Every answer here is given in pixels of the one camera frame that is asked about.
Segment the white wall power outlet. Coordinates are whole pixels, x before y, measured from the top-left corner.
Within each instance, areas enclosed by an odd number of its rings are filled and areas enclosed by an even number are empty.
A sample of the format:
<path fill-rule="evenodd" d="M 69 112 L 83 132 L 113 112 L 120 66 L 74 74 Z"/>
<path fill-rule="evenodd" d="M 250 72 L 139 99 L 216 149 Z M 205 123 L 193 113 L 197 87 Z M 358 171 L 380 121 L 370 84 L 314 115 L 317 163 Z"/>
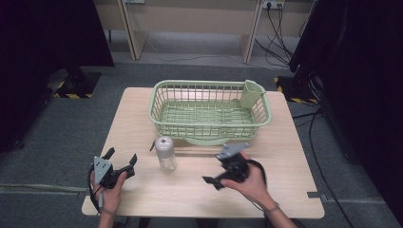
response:
<path fill-rule="evenodd" d="M 285 0 L 264 0 L 262 7 L 266 10 L 280 10 L 284 7 Z"/>

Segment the green plastic cutlery cup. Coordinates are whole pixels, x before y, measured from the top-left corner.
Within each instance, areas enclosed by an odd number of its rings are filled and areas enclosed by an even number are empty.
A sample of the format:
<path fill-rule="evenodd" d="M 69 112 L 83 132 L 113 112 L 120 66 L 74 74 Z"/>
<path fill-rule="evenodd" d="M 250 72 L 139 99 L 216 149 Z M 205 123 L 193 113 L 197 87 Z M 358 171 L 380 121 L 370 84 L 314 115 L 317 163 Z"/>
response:
<path fill-rule="evenodd" d="M 242 108 L 254 107 L 262 95 L 265 93 L 265 89 L 254 81 L 246 80 L 240 96 L 240 106 Z"/>

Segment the grey floor tape strip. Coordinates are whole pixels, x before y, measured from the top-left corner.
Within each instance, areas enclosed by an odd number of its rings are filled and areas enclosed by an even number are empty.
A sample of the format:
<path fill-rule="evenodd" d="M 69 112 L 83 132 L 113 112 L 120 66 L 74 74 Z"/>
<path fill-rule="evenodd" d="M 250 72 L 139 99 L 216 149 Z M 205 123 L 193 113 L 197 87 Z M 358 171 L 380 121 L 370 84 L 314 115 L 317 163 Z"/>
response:
<path fill-rule="evenodd" d="M 87 188 L 48 184 L 5 184 L 0 183 L 1 191 L 36 191 L 54 193 L 85 193 Z"/>

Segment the person's right hand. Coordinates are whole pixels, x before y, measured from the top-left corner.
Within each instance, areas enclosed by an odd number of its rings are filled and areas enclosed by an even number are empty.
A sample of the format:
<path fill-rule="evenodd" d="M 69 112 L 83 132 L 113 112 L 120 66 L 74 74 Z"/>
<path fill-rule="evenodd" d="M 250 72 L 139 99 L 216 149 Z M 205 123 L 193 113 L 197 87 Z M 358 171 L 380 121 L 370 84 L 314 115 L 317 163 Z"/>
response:
<path fill-rule="evenodd" d="M 257 204 L 263 211 L 274 212 L 278 206 L 267 191 L 261 170 L 254 164 L 249 163 L 248 178 L 244 182 L 233 180 L 221 180 L 221 184 L 227 188 L 236 190 L 248 200 Z"/>

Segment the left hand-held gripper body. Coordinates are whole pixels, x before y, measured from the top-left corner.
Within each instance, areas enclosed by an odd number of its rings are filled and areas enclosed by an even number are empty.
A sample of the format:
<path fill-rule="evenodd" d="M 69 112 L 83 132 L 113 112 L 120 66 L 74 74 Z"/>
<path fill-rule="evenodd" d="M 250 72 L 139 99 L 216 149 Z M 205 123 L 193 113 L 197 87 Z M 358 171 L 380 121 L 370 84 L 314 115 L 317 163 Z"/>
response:
<path fill-rule="evenodd" d="M 99 157 L 94 158 L 95 182 L 104 188 L 112 189 L 115 187 L 121 175 L 118 173 L 118 170 L 113 169 L 111 161 Z"/>

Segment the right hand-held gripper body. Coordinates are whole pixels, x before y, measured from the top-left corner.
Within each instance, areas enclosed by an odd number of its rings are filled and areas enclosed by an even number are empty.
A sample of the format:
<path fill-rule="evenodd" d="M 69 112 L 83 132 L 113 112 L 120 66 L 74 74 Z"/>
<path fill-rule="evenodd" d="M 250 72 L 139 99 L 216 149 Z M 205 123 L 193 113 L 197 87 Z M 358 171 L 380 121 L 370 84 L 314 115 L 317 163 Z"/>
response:
<path fill-rule="evenodd" d="M 215 177 L 217 184 L 220 184 L 223 179 L 235 182 L 245 181 L 248 177 L 248 165 L 240 152 L 248 146 L 247 142 L 227 143 L 222 146 L 216 158 L 221 162 L 225 172 Z"/>

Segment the green plastic dish basket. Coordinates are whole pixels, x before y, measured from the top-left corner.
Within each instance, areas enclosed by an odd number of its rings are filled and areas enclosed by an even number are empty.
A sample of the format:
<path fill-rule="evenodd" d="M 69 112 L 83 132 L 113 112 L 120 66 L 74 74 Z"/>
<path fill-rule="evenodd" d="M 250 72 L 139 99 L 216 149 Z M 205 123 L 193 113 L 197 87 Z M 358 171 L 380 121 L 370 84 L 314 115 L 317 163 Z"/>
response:
<path fill-rule="evenodd" d="M 245 81 L 161 81 L 151 94 L 149 119 L 159 135 L 195 145 L 251 140 L 270 123 L 271 108 L 266 90 L 254 107 L 240 106 Z"/>

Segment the black stand base striped tape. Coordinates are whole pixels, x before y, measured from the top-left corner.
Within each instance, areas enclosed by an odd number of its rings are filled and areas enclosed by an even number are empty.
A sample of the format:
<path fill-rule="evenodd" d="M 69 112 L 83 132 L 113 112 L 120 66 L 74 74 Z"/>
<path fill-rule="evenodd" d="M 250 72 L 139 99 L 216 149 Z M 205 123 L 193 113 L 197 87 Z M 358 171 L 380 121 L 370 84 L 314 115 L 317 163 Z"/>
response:
<path fill-rule="evenodd" d="M 90 99 L 100 76 L 100 72 L 81 71 L 78 76 L 67 74 L 57 85 L 53 96 L 67 99 Z"/>
<path fill-rule="evenodd" d="M 277 91 L 281 92 L 288 102 L 317 105 L 317 98 L 307 85 L 294 87 L 292 85 L 293 78 L 289 76 L 278 76 L 274 81 Z"/>

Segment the light wooden desk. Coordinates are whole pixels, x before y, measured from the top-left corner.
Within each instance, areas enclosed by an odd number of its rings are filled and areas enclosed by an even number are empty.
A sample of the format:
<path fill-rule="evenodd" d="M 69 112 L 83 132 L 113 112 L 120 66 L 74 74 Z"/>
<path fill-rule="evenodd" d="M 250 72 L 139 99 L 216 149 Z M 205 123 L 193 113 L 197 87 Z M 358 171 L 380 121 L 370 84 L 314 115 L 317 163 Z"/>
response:
<path fill-rule="evenodd" d="M 142 57 L 153 31 L 231 34 L 240 38 L 242 61 L 251 59 L 259 34 L 272 34 L 278 16 L 285 36 L 298 36 L 315 0 L 285 0 L 282 9 L 264 9 L 264 0 L 93 0 L 102 27 L 123 30 L 134 60 Z"/>

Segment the grey tape piece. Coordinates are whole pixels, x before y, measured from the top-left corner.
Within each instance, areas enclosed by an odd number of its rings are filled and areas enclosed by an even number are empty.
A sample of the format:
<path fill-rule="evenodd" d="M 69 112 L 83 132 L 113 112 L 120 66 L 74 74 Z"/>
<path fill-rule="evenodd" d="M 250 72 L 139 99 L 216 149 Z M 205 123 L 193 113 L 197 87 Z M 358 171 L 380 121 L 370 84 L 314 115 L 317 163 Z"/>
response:
<path fill-rule="evenodd" d="M 327 201 L 328 197 L 326 196 L 326 194 L 322 194 L 319 192 L 307 192 L 307 196 L 309 199 L 321 199 L 322 201 Z"/>

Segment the person's left hand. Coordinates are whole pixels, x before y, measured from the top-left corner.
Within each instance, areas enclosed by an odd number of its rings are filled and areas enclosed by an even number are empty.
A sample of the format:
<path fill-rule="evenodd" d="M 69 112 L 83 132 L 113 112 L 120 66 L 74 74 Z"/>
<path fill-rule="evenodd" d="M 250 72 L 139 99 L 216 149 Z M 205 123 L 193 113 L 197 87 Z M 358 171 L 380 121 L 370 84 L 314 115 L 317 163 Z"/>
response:
<path fill-rule="evenodd" d="M 107 189 L 95 182 L 95 174 L 94 172 L 91 172 L 90 183 L 93 187 L 93 193 L 96 200 L 100 200 L 102 202 L 102 216 L 107 215 L 110 218 L 114 218 L 116 216 L 121 203 L 121 192 L 126 180 L 126 175 L 127 173 L 123 172 L 117 179 L 115 186 L 112 189 Z"/>

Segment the clear bottle with grey lid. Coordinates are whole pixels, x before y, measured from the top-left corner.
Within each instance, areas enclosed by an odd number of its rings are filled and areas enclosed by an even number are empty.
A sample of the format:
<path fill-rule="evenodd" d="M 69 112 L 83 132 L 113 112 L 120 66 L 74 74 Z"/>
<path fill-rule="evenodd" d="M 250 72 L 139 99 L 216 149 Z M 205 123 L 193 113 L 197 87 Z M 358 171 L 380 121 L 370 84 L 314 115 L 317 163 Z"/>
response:
<path fill-rule="evenodd" d="M 160 163 L 161 169 L 170 173 L 177 167 L 175 146 L 171 138 L 161 136 L 153 141 L 150 147 L 150 151 L 155 151 Z"/>

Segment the black curtain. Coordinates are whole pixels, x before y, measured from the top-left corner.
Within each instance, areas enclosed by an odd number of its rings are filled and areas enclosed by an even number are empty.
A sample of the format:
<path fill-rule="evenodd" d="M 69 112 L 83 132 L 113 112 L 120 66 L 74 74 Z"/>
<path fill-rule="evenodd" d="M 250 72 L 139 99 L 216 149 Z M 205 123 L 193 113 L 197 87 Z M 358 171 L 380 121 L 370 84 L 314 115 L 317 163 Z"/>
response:
<path fill-rule="evenodd" d="M 24 136 L 52 73 L 112 65 L 94 0 L 0 0 L 0 153 Z"/>
<path fill-rule="evenodd" d="M 403 0 L 317 0 L 289 67 L 314 77 L 351 156 L 403 228 Z"/>

